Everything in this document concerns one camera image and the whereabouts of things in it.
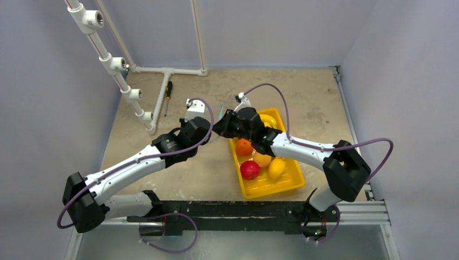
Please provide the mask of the yellow peach with leaf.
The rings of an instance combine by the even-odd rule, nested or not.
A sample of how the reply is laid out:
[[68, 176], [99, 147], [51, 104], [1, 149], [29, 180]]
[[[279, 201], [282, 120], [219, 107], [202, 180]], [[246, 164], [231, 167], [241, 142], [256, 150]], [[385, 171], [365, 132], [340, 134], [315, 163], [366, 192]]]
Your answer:
[[272, 161], [272, 157], [267, 154], [261, 154], [261, 153], [255, 152], [253, 155], [253, 161], [260, 168], [268, 168], [269, 164]]

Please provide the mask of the clear zip top bag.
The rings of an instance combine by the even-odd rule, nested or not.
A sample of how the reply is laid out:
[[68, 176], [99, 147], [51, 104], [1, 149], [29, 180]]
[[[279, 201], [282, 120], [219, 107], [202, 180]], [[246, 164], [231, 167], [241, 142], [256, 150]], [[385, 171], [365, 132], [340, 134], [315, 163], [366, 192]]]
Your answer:
[[[210, 122], [211, 121], [211, 115], [212, 115], [214, 123], [217, 123], [223, 117], [224, 110], [225, 110], [225, 105], [223, 103], [221, 103], [221, 104], [212, 106], [211, 110], [212, 110], [212, 114], [210, 114], [209, 110], [207, 108], [205, 108], [204, 118], [208, 122]], [[219, 135], [217, 135], [214, 132], [212, 132], [211, 136], [209, 137], [209, 141], [208, 142], [209, 143], [210, 142], [214, 142], [219, 137], [220, 137]]]

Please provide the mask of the red apple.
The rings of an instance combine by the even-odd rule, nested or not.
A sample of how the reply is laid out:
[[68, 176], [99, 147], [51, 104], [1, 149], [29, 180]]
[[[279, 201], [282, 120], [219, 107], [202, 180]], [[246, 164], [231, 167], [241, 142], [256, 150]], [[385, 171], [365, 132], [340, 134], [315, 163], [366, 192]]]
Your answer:
[[245, 161], [240, 165], [241, 177], [245, 180], [254, 180], [260, 173], [259, 165], [251, 160]]

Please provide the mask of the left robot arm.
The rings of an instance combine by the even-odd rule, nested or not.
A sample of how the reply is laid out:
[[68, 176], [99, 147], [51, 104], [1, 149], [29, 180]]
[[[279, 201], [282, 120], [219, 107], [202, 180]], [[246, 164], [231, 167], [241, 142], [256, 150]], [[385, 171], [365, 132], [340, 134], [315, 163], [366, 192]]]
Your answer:
[[139, 153], [104, 171], [86, 177], [80, 172], [71, 174], [64, 188], [58, 228], [73, 226], [79, 233], [96, 228], [114, 212], [115, 207], [108, 203], [113, 195], [151, 173], [195, 156], [198, 146], [209, 140], [212, 124], [199, 116], [181, 120], [181, 127], [159, 135]]

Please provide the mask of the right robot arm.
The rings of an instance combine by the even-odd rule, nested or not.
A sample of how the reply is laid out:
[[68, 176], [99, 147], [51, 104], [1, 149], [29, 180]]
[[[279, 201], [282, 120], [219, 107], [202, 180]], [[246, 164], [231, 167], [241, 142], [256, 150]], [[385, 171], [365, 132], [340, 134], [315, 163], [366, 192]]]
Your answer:
[[246, 139], [258, 153], [293, 159], [322, 170], [327, 184], [313, 192], [304, 205], [305, 216], [310, 220], [319, 219], [338, 202], [355, 201], [371, 173], [349, 142], [319, 144], [290, 137], [285, 131], [265, 126], [253, 107], [227, 110], [213, 125], [213, 132], [224, 138]]

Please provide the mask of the orange fruit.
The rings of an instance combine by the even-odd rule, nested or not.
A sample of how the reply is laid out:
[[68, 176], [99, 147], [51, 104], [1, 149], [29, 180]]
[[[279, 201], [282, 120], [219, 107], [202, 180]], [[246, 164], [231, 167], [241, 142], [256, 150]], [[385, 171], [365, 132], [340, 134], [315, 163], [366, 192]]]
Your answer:
[[249, 156], [253, 153], [254, 148], [250, 141], [246, 139], [239, 139], [235, 143], [235, 152], [240, 156]]

